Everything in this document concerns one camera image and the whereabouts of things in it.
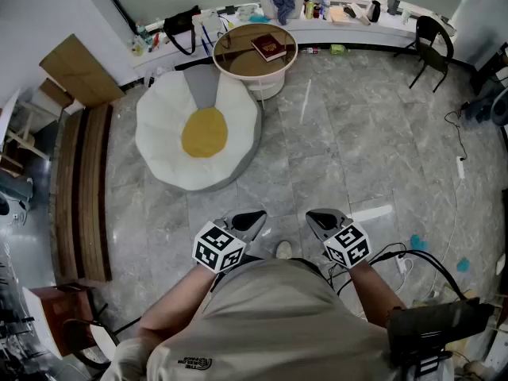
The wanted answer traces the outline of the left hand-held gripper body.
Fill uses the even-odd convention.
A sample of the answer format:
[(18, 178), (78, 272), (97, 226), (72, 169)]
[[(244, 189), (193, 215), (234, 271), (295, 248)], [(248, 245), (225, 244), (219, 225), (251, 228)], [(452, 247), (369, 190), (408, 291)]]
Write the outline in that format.
[(237, 266), (267, 220), (265, 210), (231, 210), (208, 221), (194, 237), (192, 258), (214, 274)]

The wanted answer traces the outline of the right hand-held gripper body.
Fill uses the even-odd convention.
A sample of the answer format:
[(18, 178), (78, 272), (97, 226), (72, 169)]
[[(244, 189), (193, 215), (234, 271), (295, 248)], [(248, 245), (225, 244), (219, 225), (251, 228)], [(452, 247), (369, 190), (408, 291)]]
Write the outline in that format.
[(341, 267), (355, 267), (370, 255), (371, 245), (365, 230), (339, 210), (309, 210), (306, 221), (322, 243), (325, 254)]

